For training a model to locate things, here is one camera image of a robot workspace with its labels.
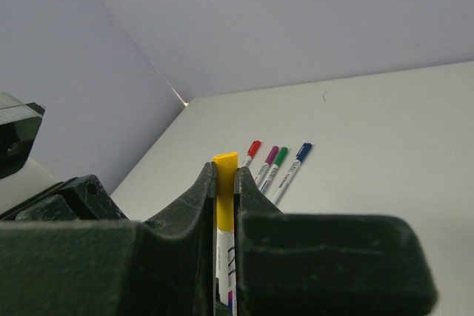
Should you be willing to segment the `yellow marker pen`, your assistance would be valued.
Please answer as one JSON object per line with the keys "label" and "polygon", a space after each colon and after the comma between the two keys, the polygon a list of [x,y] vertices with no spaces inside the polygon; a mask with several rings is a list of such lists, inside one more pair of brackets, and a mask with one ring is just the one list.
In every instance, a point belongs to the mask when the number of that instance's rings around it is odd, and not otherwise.
{"label": "yellow marker pen", "polygon": [[217,278],[219,300],[237,315],[236,257],[233,231],[217,229]]}

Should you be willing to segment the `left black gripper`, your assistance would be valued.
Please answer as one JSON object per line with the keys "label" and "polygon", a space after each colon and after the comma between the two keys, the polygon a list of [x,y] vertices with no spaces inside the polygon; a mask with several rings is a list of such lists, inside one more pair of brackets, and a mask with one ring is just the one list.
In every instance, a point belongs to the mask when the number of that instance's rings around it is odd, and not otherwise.
{"label": "left black gripper", "polygon": [[95,175],[52,185],[1,213],[2,221],[126,220]]}

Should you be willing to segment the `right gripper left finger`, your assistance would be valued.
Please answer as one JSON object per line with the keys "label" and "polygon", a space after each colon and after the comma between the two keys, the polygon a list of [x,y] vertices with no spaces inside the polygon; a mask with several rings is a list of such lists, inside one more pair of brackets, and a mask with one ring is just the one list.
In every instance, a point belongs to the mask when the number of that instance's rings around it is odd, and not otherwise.
{"label": "right gripper left finger", "polygon": [[216,166],[145,221],[2,221],[3,315],[214,315]]}

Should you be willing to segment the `green pen cap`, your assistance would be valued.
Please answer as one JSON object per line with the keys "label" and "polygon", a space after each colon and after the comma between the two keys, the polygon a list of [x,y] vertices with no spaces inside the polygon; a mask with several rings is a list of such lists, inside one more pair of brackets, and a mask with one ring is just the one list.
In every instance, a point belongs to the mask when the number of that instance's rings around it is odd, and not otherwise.
{"label": "green pen cap", "polygon": [[286,158],[288,152],[289,152],[289,149],[287,147],[282,147],[279,150],[273,164],[276,165],[277,167],[281,166],[281,164],[284,161],[284,159]]}

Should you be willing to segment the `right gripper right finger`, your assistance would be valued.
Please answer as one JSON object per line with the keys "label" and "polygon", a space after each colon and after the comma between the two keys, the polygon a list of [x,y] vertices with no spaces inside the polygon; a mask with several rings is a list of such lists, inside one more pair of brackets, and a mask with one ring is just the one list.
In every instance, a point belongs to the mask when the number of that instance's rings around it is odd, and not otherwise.
{"label": "right gripper right finger", "polygon": [[428,315],[438,293],[412,227],[390,215],[283,213],[234,183],[240,315]]}

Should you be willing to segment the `red pen cap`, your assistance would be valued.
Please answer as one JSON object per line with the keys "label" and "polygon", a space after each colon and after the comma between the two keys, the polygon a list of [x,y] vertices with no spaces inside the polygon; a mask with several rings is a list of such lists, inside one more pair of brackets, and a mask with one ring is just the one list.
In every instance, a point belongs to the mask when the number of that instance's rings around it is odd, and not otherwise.
{"label": "red pen cap", "polygon": [[253,158],[258,152],[260,146],[261,146],[261,141],[255,140],[254,142],[252,142],[252,144],[250,145],[247,151],[247,155]]}

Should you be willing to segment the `purple pen cap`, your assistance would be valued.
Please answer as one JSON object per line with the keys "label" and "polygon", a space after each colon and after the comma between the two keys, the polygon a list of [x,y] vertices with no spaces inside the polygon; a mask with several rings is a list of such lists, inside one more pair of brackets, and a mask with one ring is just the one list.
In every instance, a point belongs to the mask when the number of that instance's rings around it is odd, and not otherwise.
{"label": "purple pen cap", "polygon": [[271,166],[274,160],[276,159],[276,156],[279,153],[279,150],[280,150],[279,146],[273,146],[265,160],[265,163]]}

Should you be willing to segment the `green marker pen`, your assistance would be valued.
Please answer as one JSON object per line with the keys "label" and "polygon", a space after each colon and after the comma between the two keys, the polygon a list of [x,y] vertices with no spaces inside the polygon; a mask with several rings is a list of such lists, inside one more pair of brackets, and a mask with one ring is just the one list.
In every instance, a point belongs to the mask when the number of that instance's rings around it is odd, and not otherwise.
{"label": "green marker pen", "polygon": [[270,169],[270,172],[268,173],[267,177],[265,178],[263,184],[261,185],[260,187],[260,192],[263,194],[263,195],[266,195],[267,194],[267,191],[269,190],[277,172],[279,170],[279,165],[277,164],[273,164],[271,166],[271,169]]}

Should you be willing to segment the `red marker pen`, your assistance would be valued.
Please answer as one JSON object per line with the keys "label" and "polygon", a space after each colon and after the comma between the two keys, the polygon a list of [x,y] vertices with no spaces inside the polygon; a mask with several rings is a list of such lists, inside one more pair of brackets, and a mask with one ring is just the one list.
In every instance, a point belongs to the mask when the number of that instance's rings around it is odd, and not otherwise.
{"label": "red marker pen", "polygon": [[249,167],[251,162],[253,160],[253,157],[250,156],[250,155],[247,155],[246,158],[244,159],[243,163],[242,163],[242,167]]}

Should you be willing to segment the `blue pen cap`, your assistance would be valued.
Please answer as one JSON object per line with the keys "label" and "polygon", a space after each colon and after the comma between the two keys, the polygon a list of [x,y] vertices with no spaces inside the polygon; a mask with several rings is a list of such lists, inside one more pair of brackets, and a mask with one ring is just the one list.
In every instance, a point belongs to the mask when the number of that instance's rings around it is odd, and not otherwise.
{"label": "blue pen cap", "polygon": [[303,143],[300,150],[296,154],[296,160],[303,162],[312,148],[313,148],[313,145],[311,143],[308,143],[308,142]]}

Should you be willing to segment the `yellow pen cap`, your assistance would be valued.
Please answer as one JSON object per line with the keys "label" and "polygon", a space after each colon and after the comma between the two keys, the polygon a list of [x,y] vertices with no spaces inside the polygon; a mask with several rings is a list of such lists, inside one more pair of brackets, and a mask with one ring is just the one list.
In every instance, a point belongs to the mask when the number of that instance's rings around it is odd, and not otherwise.
{"label": "yellow pen cap", "polygon": [[216,165],[217,227],[223,232],[234,230],[233,190],[238,169],[238,153],[229,152],[213,157]]}

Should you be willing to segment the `purple marker pen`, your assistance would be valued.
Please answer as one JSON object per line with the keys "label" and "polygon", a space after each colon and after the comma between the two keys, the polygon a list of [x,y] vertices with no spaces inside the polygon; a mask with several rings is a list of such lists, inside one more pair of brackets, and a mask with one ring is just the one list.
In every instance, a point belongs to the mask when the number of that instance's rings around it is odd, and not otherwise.
{"label": "purple marker pen", "polygon": [[255,183],[258,188],[262,185],[269,168],[270,164],[268,162],[264,162],[261,166],[261,169],[258,171],[258,174],[255,177]]}

